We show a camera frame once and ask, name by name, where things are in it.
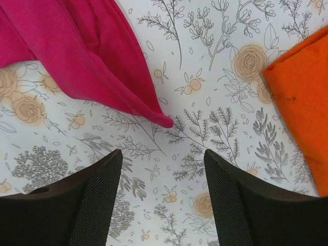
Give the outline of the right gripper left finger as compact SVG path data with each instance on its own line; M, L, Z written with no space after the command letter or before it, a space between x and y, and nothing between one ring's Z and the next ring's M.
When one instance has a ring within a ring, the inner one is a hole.
M122 168L115 150L62 180L1 197L1 245L106 245Z

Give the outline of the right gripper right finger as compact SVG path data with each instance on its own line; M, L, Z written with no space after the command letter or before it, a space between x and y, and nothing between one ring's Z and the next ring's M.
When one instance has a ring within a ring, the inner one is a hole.
M207 149L204 167L220 245L327 245L327 198L265 182Z

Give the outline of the magenta t shirt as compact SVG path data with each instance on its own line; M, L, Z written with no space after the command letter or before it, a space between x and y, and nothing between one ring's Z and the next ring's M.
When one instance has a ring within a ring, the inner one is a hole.
M1 1L1 67L28 60L40 61L73 99L173 126L115 1Z

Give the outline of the folded orange t shirt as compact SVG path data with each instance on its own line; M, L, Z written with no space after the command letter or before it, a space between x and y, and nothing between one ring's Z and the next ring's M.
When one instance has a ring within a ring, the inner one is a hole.
M320 196L327 196L327 27L286 52L263 74Z

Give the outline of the floral table mat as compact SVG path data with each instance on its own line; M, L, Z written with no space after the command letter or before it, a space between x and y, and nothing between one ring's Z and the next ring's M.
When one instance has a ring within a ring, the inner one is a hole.
M1 195L29 193L121 149L107 245L218 245L211 149L317 196L263 69L327 24L327 1L120 1L171 130L65 96L37 61L1 70Z

